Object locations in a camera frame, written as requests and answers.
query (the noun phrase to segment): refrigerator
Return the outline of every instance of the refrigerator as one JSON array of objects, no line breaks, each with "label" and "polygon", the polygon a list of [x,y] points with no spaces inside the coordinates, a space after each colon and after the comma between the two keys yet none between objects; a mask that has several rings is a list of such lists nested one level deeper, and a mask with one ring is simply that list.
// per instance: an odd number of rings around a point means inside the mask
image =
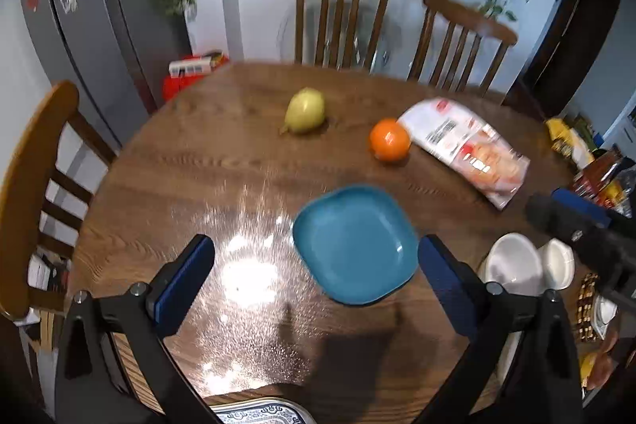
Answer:
[{"label": "refrigerator", "polygon": [[21,0],[52,84],[71,80],[79,110],[114,148],[163,104],[168,64],[191,54],[182,15],[155,0]]}]

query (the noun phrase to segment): square blue dish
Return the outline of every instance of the square blue dish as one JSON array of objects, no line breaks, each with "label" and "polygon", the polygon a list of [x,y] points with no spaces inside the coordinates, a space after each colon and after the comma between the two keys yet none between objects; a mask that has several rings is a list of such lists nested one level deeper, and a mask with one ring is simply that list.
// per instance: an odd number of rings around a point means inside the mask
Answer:
[{"label": "square blue dish", "polygon": [[293,225],[296,249],[332,299],[363,305],[408,281],[417,268],[417,234],[383,190],[350,186],[308,203]]}]

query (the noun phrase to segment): wooden chair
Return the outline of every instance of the wooden chair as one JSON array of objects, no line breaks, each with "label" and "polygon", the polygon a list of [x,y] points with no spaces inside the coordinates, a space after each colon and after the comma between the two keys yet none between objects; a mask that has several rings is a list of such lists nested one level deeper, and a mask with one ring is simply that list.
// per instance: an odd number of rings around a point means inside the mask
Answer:
[{"label": "wooden chair", "polygon": [[475,33],[475,39],[473,40],[473,46],[471,48],[470,55],[468,56],[468,60],[466,61],[466,65],[463,68],[459,83],[457,83],[456,92],[463,91],[466,87],[466,83],[468,83],[468,77],[473,69],[473,64],[475,63],[475,58],[479,51],[481,39],[483,37],[494,37],[501,41],[499,49],[495,54],[495,58],[493,59],[486,76],[484,76],[481,85],[478,88],[479,95],[483,97],[488,88],[491,86],[492,80],[501,65],[501,61],[504,59],[504,55],[506,54],[508,47],[516,44],[516,33],[503,24],[499,24],[492,19],[487,19],[481,15],[481,13],[451,0],[424,0],[424,5],[427,7],[426,16],[424,18],[424,26],[422,27],[420,40],[417,44],[417,51],[415,52],[415,59],[413,60],[411,70],[409,71],[408,79],[414,81],[419,80],[420,74],[422,73],[422,67],[424,66],[424,60],[429,50],[430,36],[433,30],[435,16],[440,13],[444,19],[448,21],[448,29],[446,30],[446,36],[444,37],[444,42],[441,47],[440,57],[438,58],[435,70],[430,77],[429,84],[433,87],[438,85],[442,69],[446,62],[446,57],[448,56],[448,48],[450,47],[450,42],[453,39],[453,32],[455,31],[456,26],[461,26],[462,32],[459,35],[457,48],[446,76],[444,77],[444,82],[441,84],[441,88],[443,90],[449,90],[453,84],[456,77],[457,66],[459,66],[459,62],[462,59],[466,37],[468,36],[468,32],[472,31]]},{"label": "wooden chair", "polygon": [[[382,21],[384,12],[387,9],[389,0],[380,0],[378,9],[373,22],[373,30],[365,57],[365,69],[371,68],[373,55],[378,46],[380,38],[380,30],[382,29]],[[349,20],[347,22],[347,34],[345,36],[345,47],[343,51],[342,68],[351,67],[351,58],[354,50],[355,25],[357,23],[358,6],[360,0],[352,0],[349,10]],[[345,0],[336,0],[336,8],[333,20],[332,40],[329,48],[328,66],[336,68],[338,66],[338,51],[340,41],[340,31],[342,28],[342,12]],[[320,4],[320,19],[318,23],[318,38],[316,42],[316,59],[314,64],[322,67],[324,60],[325,36],[327,32],[327,14],[329,11],[329,0],[322,0]],[[295,63],[303,61],[303,28],[304,28],[304,0],[296,0],[296,46],[295,46]]]},{"label": "wooden chair", "polygon": [[28,286],[31,254],[41,246],[71,259],[73,247],[39,230],[41,211],[79,231],[82,220],[46,199],[49,180],[87,205],[92,194],[56,166],[57,149],[66,123],[107,165],[114,152],[78,112],[80,95],[71,82],[58,83],[39,104],[14,151],[0,190],[0,310],[21,319],[29,307],[64,311],[64,294]]}]

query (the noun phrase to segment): yellow-green fruit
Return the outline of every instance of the yellow-green fruit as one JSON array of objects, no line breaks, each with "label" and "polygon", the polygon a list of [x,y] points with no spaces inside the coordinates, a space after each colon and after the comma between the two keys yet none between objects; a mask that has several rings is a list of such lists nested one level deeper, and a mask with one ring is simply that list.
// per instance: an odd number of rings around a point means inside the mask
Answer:
[{"label": "yellow-green fruit", "polygon": [[309,132],[324,121],[324,98],[315,89],[298,91],[287,107],[283,130],[293,133]]}]

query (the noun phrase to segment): patterned tray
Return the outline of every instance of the patterned tray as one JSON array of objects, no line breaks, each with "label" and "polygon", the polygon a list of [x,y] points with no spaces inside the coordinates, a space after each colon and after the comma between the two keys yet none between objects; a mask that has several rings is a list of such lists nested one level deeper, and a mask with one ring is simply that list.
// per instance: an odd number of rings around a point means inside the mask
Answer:
[{"label": "patterned tray", "polygon": [[316,424],[302,406],[276,397],[221,404],[210,408],[225,424]]}]

